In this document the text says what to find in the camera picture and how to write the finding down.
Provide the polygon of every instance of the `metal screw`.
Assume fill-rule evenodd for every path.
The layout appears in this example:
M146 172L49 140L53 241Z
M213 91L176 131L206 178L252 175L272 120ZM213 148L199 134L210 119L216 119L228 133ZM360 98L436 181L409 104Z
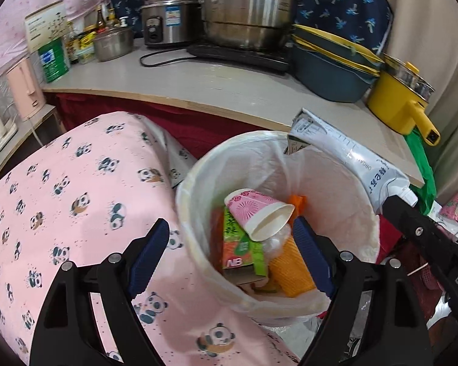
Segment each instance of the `metal screw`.
M120 253L112 253L108 257L108 261L109 261L109 263L115 264L115 263L118 263L119 261L121 261L121 258L122 258L122 255Z
M402 264L401 264L401 261L400 260L397 260L397 259L390 259L388 261L390 263L390 265L394 268L399 268Z
M63 271L71 270L71 267L73 267L73 263L71 263L71 261L65 261L63 264L61 264L61 269Z
M351 261L353 259L353 253L348 252L347 250L345 250L344 252L341 252L340 258L343 261Z

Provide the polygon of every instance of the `yellow electric pot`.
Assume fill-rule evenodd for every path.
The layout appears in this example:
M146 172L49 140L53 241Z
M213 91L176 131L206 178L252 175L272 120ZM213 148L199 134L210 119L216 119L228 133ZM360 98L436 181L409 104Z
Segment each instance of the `yellow electric pot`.
M440 133L426 116L429 97L434 92L419 70L411 63L403 63L384 55L385 65L368 99L368 108L385 125L402 135L418 127L424 141L436 146Z

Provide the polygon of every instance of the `pink panda bedsheet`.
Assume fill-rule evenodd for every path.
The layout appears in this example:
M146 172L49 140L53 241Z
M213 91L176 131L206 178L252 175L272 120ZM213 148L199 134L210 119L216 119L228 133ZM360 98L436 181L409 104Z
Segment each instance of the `pink panda bedsheet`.
M133 306L165 364L298 362L279 337L221 306L203 286L178 233L171 188L192 157L173 138L159 139L144 117L106 114L46 145L0 181L0 333L29 364L35 321L61 263L97 264L162 217L170 241ZM92 294L92 303L106 354L120 360L100 296Z

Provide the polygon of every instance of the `juice box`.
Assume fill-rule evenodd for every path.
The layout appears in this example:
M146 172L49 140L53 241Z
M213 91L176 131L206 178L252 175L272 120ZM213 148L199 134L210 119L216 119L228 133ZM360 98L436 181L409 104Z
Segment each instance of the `juice box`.
M249 238L227 207L224 208L223 240L222 269L229 282L244 285L267 277L262 244Z

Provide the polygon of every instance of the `beige curtain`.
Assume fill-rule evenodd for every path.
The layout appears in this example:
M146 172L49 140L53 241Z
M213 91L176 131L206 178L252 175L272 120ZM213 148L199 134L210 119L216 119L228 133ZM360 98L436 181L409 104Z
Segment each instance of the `beige curtain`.
M436 90L426 112L441 133L428 147L438 201L458 191L458 3L456 0L388 0L394 23L385 51L410 61Z

